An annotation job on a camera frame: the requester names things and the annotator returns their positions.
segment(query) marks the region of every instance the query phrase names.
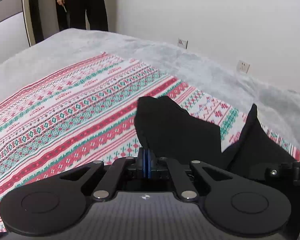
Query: wall socket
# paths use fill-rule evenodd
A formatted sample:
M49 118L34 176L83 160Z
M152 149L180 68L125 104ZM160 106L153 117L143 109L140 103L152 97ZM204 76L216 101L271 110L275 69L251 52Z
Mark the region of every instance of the wall socket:
M237 71L248 73L250 64L243 62L242 60L239 60L237 64Z
M188 41L182 40L178 38L178 47L187 49L188 47Z

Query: gray wardrobe stripe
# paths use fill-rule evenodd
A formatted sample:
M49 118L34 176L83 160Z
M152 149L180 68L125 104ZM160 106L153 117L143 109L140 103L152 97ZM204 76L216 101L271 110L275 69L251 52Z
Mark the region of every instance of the gray wardrobe stripe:
M22 0L0 0L0 22L22 12Z

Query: person's leg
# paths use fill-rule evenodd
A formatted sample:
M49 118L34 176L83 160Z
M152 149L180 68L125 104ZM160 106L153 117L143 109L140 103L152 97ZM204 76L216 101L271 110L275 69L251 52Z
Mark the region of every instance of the person's leg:
M87 0L87 18L91 30L108 31L108 18L104 0Z
M84 0L68 0L70 12L70 28L86 29Z

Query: black pants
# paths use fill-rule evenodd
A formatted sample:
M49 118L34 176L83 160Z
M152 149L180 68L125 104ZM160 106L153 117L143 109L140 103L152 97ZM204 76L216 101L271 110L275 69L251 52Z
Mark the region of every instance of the black pants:
M91 30L108 31L108 19L104 0L68 0L70 27L86 29L85 12Z

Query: bed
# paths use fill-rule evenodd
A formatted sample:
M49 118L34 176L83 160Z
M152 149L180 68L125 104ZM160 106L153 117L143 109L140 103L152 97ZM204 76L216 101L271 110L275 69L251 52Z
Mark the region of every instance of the bed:
M219 125L222 150L255 103L266 134L300 161L300 94L170 44L68 29L0 65L0 200L92 160L136 156L133 119L144 95L168 95Z

